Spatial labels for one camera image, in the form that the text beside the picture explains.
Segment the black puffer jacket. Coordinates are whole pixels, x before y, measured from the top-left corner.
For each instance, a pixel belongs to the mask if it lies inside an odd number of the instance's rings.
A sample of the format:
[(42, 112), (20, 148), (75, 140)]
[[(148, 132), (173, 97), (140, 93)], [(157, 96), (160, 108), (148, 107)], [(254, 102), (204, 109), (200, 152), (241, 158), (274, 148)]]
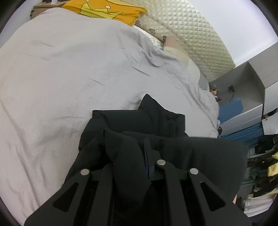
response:
[(234, 203), (247, 166), (243, 144), (193, 138), (185, 117), (145, 95), (137, 110), (94, 110), (66, 180), (83, 169), (112, 173), (111, 193), (93, 183), (94, 225), (251, 225)]

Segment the clothes pile in wardrobe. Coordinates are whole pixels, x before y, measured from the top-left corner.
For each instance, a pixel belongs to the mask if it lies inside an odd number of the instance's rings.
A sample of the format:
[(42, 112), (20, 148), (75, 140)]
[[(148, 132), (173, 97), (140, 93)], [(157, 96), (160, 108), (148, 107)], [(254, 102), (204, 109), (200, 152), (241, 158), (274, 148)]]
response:
[(277, 197), (277, 134), (249, 144), (247, 170), (235, 204), (248, 217), (256, 217), (268, 211)]

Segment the blue curtain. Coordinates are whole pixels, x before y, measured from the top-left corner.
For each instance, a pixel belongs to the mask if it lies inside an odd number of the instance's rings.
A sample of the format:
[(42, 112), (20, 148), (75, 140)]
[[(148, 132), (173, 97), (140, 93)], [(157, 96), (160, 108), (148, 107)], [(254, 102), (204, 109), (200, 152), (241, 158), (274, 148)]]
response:
[(247, 127), (243, 130), (234, 132), (229, 135), (221, 136), (221, 139), (228, 139), (235, 142), (243, 142), (246, 146), (255, 147), (258, 143), (259, 137), (263, 136), (262, 123)]

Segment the blue upholstered chair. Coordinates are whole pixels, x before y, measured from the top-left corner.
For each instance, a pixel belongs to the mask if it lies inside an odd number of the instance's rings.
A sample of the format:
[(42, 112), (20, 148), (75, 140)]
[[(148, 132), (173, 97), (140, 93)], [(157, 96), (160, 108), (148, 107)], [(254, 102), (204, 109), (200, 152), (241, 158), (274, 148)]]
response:
[(222, 124), (230, 120), (231, 118), (241, 114), (243, 112), (243, 109), (244, 108), (241, 99), (235, 98), (234, 100), (220, 107), (218, 120)]

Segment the small bottles on shelf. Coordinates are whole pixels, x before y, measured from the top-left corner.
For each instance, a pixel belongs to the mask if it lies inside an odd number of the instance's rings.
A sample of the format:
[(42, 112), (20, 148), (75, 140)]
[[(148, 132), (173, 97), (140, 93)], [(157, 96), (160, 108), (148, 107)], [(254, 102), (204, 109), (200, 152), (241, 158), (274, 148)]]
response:
[(213, 94), (217, 102), (221, 101), (221, 98), (219, 97), (220, 92), (215, 85), (210, 86), (210, 92)]

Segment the light grey bed duvet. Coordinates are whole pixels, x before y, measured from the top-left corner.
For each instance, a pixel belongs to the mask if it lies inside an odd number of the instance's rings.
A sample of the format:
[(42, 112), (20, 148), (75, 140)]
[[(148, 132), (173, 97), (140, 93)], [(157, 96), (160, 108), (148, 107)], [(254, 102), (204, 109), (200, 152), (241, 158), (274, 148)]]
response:
[(1, 48), (1, 199), (25, 220), (63, 184), (93, 110), (134, 110), (145, 94), (216, 138), (219, 106), (174, 54), (139, 30), (45, 11)]

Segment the grey patchwork pillow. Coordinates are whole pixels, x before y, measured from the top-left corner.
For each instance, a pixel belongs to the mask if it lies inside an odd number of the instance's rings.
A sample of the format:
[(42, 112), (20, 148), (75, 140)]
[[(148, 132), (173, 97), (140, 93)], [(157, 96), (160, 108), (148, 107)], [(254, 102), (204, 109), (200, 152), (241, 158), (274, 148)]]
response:
[(194, 61), (189, 57), (189, 54), (180, 46), (180, 44), (174, 38), (164, 36), (163, 50), (167, 54), (177, 58), (187, 67), (188, 72), (198, 82), (201, 89), (209, 91), (209, 83), (206, 77), (202, 74), (199, 67), (194, 63)]

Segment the cream quilted headboard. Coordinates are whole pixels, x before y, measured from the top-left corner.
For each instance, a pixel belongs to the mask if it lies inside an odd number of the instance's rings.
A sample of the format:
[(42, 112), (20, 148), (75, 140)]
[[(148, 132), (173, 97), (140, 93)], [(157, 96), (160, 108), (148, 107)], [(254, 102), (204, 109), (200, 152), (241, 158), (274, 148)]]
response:
[(188, 1), (129, 1), (147, 12), (135, 25), (164, 42), (174, 38), (210, 82), (235, 67), (235, 63), (211, 24)]

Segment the yellow cartoon pillow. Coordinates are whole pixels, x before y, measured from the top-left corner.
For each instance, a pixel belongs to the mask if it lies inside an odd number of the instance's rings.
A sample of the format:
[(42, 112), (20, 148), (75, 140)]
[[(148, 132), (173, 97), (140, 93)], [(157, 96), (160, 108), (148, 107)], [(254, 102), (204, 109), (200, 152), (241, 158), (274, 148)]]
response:
[(75, 0), (63, 5), (64, 9), (91, 18), (114, 19), (133, 26), (147, 9), (123, 1)]

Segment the wooden bedside table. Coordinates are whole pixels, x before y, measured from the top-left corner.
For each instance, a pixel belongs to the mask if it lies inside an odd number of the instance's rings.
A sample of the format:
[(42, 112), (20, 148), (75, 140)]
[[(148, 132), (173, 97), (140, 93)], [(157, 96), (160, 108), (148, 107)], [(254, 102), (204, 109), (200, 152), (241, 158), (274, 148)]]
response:
[(41, 3), (38, 3), (37, 5), (35, 5), (33, 8), (34, 9), (43, 9), (43, 8), (49, 9), (49, 8), (53, 8), (53, 7), (62, 7), (67, 2), (68, 1), (57, 1), (56, 4), (51, 4), (51, 1), (50, 2), (41, 2)]

